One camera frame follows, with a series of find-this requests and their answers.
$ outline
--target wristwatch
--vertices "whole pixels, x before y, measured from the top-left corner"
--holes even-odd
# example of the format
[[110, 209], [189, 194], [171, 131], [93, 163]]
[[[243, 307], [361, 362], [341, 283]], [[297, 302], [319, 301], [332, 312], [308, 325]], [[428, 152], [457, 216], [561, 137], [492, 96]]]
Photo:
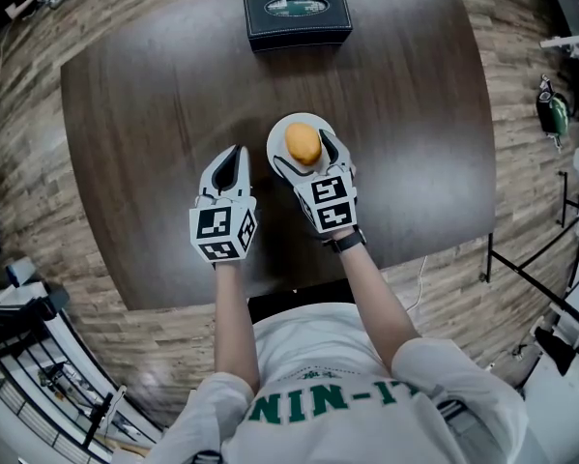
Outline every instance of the wristwatch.
[[338, 241], [335, 241], [334, 239], [328, 239], [324, 242], [324, 246], [330, 246], [336, 254], [340, 254], [341, 252], [346, 251], [347, 249], [360, 243], [366, 246], [366, 237], [362, 233], [361, 229], [357, 225], [354, 225], [353, 234], [349, 234], [348, 236], [343, 237]]

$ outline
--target wood plank floor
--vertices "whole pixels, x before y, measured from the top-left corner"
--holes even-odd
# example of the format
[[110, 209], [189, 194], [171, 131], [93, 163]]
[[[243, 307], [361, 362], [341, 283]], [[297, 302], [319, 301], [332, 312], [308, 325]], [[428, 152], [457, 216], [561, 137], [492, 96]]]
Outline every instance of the wood plank floor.
[[[46, 279], [71, 295], [68, 313], [118, 383], [160, 423], [171, 423], [190, 388], [213, 366], [214, 308], [127, 311], [102, 262], [85, 217], [66, 142], [59, 70], [102, 34], [175, 0], [66, 0], [12, 28], [0, 74], [0, 231], [4, 257], [29, 255]], [[463, 0], [488, 83], [497, 158], [497, 248], [521, 259], [554, 236], [560, 209], [559, 169], [571, 170], [579, 123], [561, 155], [536, 117], [542, 73], [563, 90], [557, 52], [538, 42], [553, 33], [545, 0]], [[573, 178], [571, 193], [579, 190]], [[572, 235], [530, 272], [563, 292], [575, 253]], [[481, 366], [514, 384], [523, 362], [507, 351], [548, 305], [546, 298], [495, 264], [491, 284], [478, 282], [485, 239], [430, 256], [413, 317], [423, 334], [453, 338]], [[417, 293], [421, 260], [384, 271], [402, 301]]]

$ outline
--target dark wooden tabletop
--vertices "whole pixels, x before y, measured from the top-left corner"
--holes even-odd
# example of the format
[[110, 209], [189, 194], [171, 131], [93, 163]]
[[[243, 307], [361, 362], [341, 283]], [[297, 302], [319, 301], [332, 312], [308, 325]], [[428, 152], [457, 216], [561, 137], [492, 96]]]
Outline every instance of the dark wooden tabletop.
[[130, 309], [214, 300], [189, 242], [203, 169], [250, 150], [260, 226], [246, 293], [343, 277], [313, 240], [266, 138], [281, 117], [326, 119], [358, 168], [358, 222], [380, 268], [489, 233], [495, 155], [484, 73], [461, 0], [347, 0], [342, 46], [253, 54], [243, 0], [182, 0], [62, 69], [72, 164], [102, 257]]

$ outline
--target white t-shirt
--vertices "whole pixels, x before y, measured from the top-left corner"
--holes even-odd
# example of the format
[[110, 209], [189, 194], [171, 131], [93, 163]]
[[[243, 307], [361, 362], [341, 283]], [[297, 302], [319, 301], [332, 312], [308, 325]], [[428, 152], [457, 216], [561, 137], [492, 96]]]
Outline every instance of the white t-shirt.
[[229, 464], [512, 462], [523, 443], [521, 397], [449, 340], [405, 343], [391, 378], [354, 304], [311, 304], [254, 329], [259, 393], [208, 377], [146, 464], [203, 450]]

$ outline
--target tissue box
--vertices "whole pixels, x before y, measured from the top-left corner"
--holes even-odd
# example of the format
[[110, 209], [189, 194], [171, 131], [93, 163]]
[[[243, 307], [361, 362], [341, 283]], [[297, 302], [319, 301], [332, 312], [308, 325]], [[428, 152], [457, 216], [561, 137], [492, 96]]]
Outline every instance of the tissue box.
[[342, 44], [352, 31], [346, 0], [244, 0], [252, 51]]

